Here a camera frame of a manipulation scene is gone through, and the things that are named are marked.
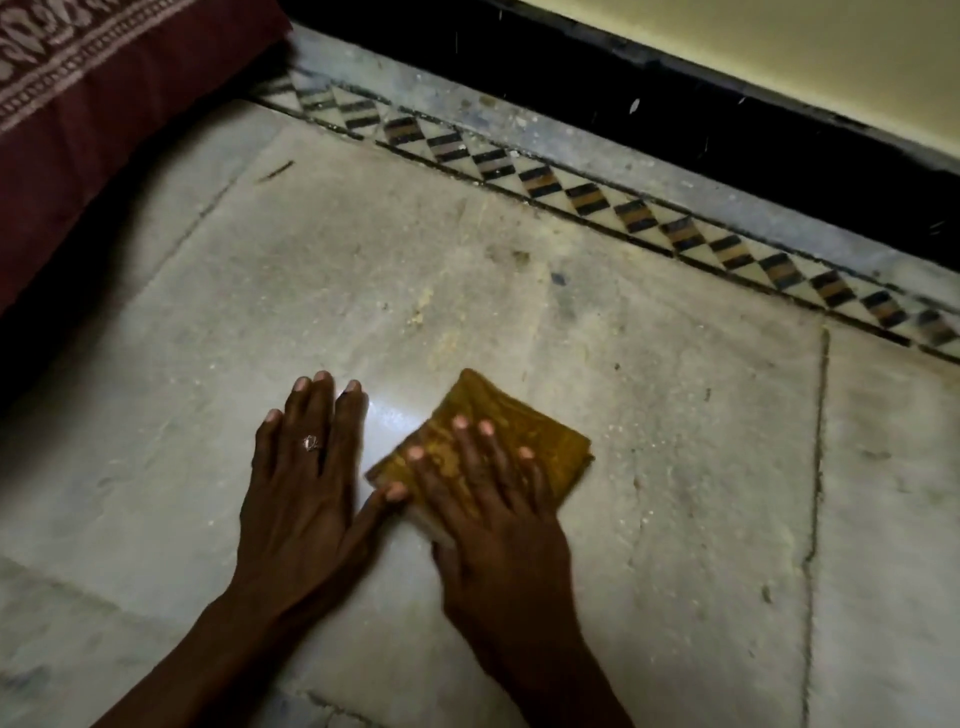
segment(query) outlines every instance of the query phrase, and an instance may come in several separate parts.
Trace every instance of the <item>decorative border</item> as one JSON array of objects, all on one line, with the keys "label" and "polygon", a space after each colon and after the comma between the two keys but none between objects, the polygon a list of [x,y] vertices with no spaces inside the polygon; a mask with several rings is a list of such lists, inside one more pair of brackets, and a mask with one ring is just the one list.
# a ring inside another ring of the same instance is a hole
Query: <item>decorative border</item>
[{"label": "decorative border", "polygon": [[960,315],[651,195],[592,179],[367,90],[297,69],[264,69],[249,97],[355,139],[506,192],[702,270],[779,293],[960,364]]}]

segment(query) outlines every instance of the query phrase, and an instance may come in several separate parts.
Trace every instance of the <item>black and white pattern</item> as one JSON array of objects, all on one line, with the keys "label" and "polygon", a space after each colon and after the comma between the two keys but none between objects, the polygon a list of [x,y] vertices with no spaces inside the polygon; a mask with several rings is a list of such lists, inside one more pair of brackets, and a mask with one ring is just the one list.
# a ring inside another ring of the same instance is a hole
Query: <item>black and white pattern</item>
[{"label": "black and white pattern", "polygon": [[426,161],[586,222],[617,237],[708,268],[727,279],[824,309],[960,363],[960,312],[753,239],[642,192],[592,180],[549,160],[499,146],[363,89],[281,71],[250,95],[272,108]]}]

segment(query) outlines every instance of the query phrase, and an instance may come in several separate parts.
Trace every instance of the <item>dust particle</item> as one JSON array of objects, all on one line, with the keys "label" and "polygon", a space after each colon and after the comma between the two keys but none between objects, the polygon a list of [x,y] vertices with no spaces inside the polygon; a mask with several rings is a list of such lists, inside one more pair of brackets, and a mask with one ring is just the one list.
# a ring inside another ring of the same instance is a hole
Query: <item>dust particle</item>
[{"label": "dust particle", "polygon": [[526,251],[512,251],[510,255],[514,257],[517,269],[526,268],[530,263],[530,254]]}]

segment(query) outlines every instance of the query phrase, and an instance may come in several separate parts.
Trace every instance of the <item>yellow cloth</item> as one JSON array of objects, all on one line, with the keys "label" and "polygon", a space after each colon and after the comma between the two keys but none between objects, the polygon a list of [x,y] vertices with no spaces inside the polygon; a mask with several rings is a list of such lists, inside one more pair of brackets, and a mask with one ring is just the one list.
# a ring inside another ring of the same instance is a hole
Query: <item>yellow cloth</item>
[{"label": "yellow cloth", "polygon": [[475,424],[481,420],[493,422],[500,442],[515,456],[521,446],[532,449],[546,469],[558,502],[569,494],[593,460],[589,451],[590,440],[584,435],[504,394],[472,369],[464,369],[430,419],[370,468],[367,472],[369,482],[374,487],[396,481],[403,483],[410,489],[415,506],[429,513],[420,485],[402,455],[413,445],[420,445],[437,464],[447,486],[476,517],[476,504],[461,471],[460,455],[451,429],[451,421],[458,414],[465,415]]}]

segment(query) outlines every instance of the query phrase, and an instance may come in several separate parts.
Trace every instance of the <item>yellow wall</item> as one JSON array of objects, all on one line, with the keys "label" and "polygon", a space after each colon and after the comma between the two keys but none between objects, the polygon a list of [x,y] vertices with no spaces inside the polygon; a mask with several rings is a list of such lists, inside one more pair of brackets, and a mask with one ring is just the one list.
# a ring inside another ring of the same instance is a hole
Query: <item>yellow wall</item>
[{"label": "yellow wall", "polygon": [[960,158],[960,0],[527,0]]}]

